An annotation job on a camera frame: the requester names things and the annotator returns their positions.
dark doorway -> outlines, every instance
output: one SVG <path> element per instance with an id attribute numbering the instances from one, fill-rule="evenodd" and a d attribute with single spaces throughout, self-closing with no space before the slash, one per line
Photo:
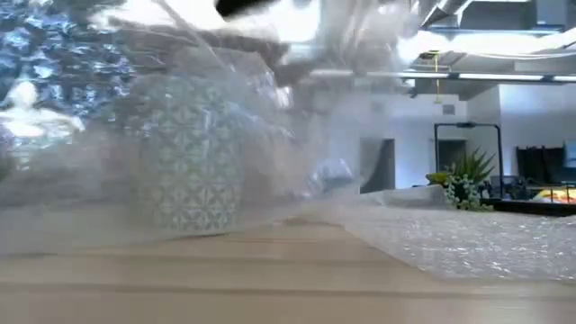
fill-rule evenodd
<path id="1" fill-rule="evenodd" d="M 360 194 L 379 192 L 396 187 L 394 139 L 362 139 L 360 142 L 360 163 L 364 174 L 373 172 L 360 188 Z"/>
<path id="2" fill-rule="evenodd" d="M 447 171 L 458 158 L 466 154 L 465 139 L 439 139 L 438 156 L 440 171 Z"/>

table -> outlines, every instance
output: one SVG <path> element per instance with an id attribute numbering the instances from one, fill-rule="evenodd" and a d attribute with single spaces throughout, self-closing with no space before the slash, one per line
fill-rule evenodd
<path id="1" fill-rule="evenodd" d="M 576 287 L 439 280 L 306 220 L 0 261 L 3 324 L 573 323 Z"/>

plastic wrap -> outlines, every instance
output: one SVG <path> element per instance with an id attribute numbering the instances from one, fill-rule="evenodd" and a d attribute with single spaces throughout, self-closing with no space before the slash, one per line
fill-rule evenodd
<path id="1" fill-rule="evenodd" d="M 457 211 L 442 196 L 440 186 L 374 193 L 320 217 L 444 278 L 576 279 L 574 217 Z"/>
<path id="2" fill-rule="evenodd" d="M 327 141 L 357 134 L 292 90 L 321 61 L 394 68 L 404 3 L 346 3 L 303 59 L 269 17 L 199 24 L 211 3 L 0 0 L 0 254 L 240 230 L 357 184 Z"/>

yellow object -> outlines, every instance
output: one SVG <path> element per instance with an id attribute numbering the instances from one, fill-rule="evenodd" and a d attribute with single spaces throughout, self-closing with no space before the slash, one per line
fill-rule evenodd
<path id="1" fill-rule="evenodd" d="M 576 189 L 568 189 L 568 188 L 544 189 L 533 200 L 542 203 L 576 204 Z"/>
<path id="2" fill-rule="evenodd" d="M 446 183 L 449 174 L 446 172 L 437 172 L 433 174 L 426 175 L 426 179 L 434 185 L 443 185 Z"/>

green plant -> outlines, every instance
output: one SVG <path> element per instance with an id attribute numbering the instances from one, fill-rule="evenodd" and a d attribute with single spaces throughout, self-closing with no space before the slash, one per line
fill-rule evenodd
<path id="1" fill-rule="evenodd" d="M 446 199 L 457 209 L 471 212 L 491 211 L 490 206 L 481 203 L 481 196 L 478 186 L 472 179 L 464 175 L 450 175 L 445 183 Z"/>
<path id="2" fill-rule="evenodd" d="M 474 185 L 486 179 L 494 170 L 494 166 L 491 166 L 494 155 L 486 158 L 486 152 L 479 155 L 479 151 L 480 148 L 477 148 L 471 155 L 462 154 L 450 167 L 450 174 L 459 178 L 466 176 Z"/>

